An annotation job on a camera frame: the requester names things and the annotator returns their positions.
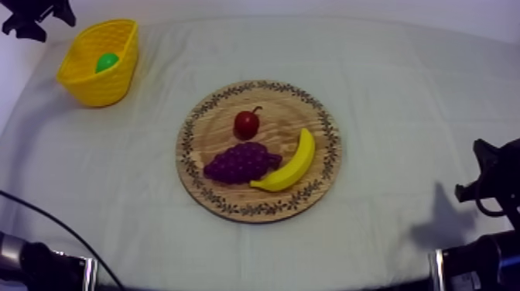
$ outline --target black wire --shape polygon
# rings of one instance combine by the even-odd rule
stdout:
[[[55,218],[52,214],[38,208],[37,206],[34,206],[32,205],[31,203],[29,202],[26,202],[18,197],[14,197],[12,196],[11,194],[8,194],[2,190],[0,190],[0,195],[7,198],[7,199],[10,199],[10,200],[13,200],[15,201],[16,203],[19,203],[25,207],[28,207],[29,209],[32,209],[36,212],[38,212],[39,214],[49,218],[51,221],[54,221],[56,222],[56,224],[58,224],[59,226],[61,226],[62,228],[64,228],[66,231],[69,231],[69,233],[74,236],[78,241],[81,242],[81,244],[84,245],[85,248],[87,248],[87,250],[99,261],[99,263],[103,266],[103,268],[107,271],[107,273],[109,274],[109,276],[114,280],[115,284],[118,286],[118,288],[121,290],[121,291],[126,291],[126,288],[123,286],[123,284],[121,283],[121,281],[119,281],[118,277],[112,272],[112,270],[110,270],[110,268],[108,267],[108,265],[103,261],[103,259],[101,258],[100,255],[97,254],[97,252],[78,234],[76,233],[72,228],[69,228],[66,224],[64,224],[62,221],[60,221],[58,218]]]
[[[475,185],[475,204],[477,205],[477,208],[479,211],[481,211],[483,214],[489,216],[489,217],[502,217],[505,216],[504,211],[490,211],[488,210],[481,201],[481,186],[482,186],[482,180],[488,175],[487,171],[484,171],[482,175],[478,178],[477,184]]]

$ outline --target red apple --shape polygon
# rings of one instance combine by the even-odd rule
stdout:
[[[255,114],[262,107],[257,106],[253,111],[242,111],[234,118],[234,133],[242,140],[252,139],[258,132],[260,119]]]

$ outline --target white wall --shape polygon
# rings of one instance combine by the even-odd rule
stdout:
[[[2,22],[11,13],[0,5]],[[46,45],[0,33],[0,136],[27,81],[45,52]]]
[[[141,24],[248,15],[314,15],[389,20],[470,33],[500,41],[520,40],[519,0],[70,0],[78,26],[55,19],[44,27],[51,39],[69,39],[110,18]]]

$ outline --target decorative leaf border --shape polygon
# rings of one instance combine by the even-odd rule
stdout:
[[[239,207],[237,204],[228,203],[225,197],[215,193],[213,189],[208,188],[204,184],[204,178],[198,170],[195,161],[191,159],[193,151],[193,127],[198,118],[204,116],[209,110],[218,106],[219,102],[232,96],[239,95],[244,91],[251,91],[254,88],[268,89],[277,92],[290,91],[291,95],[299,98],[302,102],[312,106],[318,111],[318,119],[320,120],[322,130],[328,141],[326,145],[327,154],[323,159],[323,170],[321,172],[321,180],[315,179],[309,182],[302,190],[298,190],[292,194],[290,198],[278,200],[276,203],[263,203],[257,205],[246,204]],[[242,216],[254,215],[274,215],[283,211],[298,210],[301,203],[307,200],[323,185],[324,180],[331,180],[333,177],[335,162],[339,157],[338,144],[340,137],[337,135],[333,126],[329,113],[324,109],[323,105],[314,99],[307,92],[294,87],[290,84],[281,84],[279,82],[270,82],[266,80],[251,81],[242,85],[229,87],[219,94],[213,94],[211,99],[199,105],[192,110],[191,115],[184,122],[182,128],[182,159],[180,162],[185,166],[185,171],[192,179],[192,184],[200,190],[202,197],[211,202],[222,214],[241,214]]]

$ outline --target apple stem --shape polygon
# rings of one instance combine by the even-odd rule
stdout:
[[[253,109],[252,112],[255,113],[258,109],[262,110],[263,108],[262,108],[262,106],[257,106],[257,107],[255,107],[255,109]]]

